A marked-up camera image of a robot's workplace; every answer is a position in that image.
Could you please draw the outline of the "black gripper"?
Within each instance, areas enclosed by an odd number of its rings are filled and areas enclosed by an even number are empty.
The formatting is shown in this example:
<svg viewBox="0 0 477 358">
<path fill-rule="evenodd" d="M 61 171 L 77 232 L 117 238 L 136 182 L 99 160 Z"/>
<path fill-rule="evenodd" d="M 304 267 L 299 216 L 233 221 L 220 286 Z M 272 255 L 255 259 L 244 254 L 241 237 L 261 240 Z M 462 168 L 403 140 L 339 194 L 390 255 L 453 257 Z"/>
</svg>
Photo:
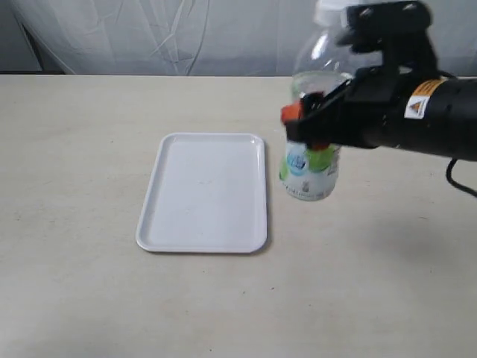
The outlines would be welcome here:
<svg viewBox="0 0 477 358">
<path fill-rule="evenodd" d="M 344 98 L 335 97 L 344 93 Z M 302 95 L 280 111 L 288 142 L 308 148 L 407 148 L 408 74 L 381 67 L 359 69 L 331 92 Z"/>
</svg>

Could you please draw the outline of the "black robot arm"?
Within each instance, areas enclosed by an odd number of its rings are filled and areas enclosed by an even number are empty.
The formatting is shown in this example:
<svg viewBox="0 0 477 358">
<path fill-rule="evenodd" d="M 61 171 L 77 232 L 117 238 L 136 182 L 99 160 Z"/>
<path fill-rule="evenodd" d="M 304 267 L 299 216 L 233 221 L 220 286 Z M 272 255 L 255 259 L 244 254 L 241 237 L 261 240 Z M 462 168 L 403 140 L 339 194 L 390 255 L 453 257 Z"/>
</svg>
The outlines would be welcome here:
<svg viewBox="0 0 477 358">
<path fill-rule="evenodd" d="M 476 160 L 476 80 L 361 69 L 327 95 L 285 106 L 286 136 L 311 148 L 396 148 Z"/>
</svg>

